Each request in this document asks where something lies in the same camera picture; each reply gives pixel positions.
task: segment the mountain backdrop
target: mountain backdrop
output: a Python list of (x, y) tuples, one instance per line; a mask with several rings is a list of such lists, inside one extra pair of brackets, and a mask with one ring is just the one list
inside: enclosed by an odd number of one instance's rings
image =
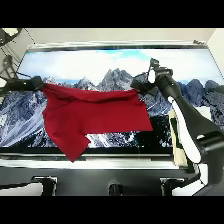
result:
[[(104, 79), (95, 86), (87, 78), (71, 85), (56, 83), (52, 77), (43, 80), (46, 83), (79, 88), (82, 90), (114, 91), (128, 90), (132, 76), (124, 70), (109, 70)], [(224, 130), (224, 91), (218, 83), (208, 80), (205, 87), (198, 79), (188, 84), (178, 82), (184, 98), (194, 106), (208, 106), (211, 109), (213, 121)], [(89, 148), (95, 147), (145, 147), (164, 148), (171, 146), (168, 112), (171, 109), (160, 92), (155, 96), (139, 96), (144, 100), (152, 122), (153, 132), (128, 132), (88, 135), (91, 143)], [(0, 147), (54, 147), (55, 144), (48, 137), (42, 111), (47, 99), (38, 92), (13, 92), (6, 96), (0, 107)]]

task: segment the sky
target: sky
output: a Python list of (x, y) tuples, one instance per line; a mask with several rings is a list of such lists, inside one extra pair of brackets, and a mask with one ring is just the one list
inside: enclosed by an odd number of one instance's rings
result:
[(26, 53), (19, 72), (42, 78), (51, 76), (58, 82), (76, 83), (83, 77), (95, 85), (109, 69), (126, 70), (133, 77), (146, 72), (150, 58), (160, 66), (173, 69), (173, 78), (184, 83), (199, 79), (204, 85), (214, 80), (224, 85), (216, 63), (208, 49), (123, 49), (81, 50)]

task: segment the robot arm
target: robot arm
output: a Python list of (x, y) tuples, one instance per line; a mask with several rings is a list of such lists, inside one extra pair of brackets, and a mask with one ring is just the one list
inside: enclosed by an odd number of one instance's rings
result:
[(197, 178), (173, 189), (172, 195), (194, 195), (204, 187), (218, 184), (223, 174), (224, 133), (182, 97), (178, 84), (172, 78), (171, 69), (160, 67), (155, 59), (151, 59), (150, 68), (155, 72), (154, 83), (140, 84), (134, 79), (131, 87), (145, 93), (155, 87), (161, 91), (176, 112), (185, 153), (197, 164)]

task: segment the cloth fold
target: cloth fold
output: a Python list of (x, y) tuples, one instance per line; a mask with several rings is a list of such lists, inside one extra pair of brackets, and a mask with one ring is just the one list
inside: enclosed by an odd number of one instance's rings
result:
[(136, 90), (99, 92), (46, 84), (43, 111), (47, 134), (74, 162), (90, 143), (86, 134), (152, 131)]

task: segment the red cloth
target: red cloth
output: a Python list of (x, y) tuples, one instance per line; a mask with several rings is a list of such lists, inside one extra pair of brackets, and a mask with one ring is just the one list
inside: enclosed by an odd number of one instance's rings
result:
[(43, 111), (47, 134), (74, 162), (90, 143), (86, 134), (151, 131), (144, 102), (135, 90), (98, 92), (46, 84)]

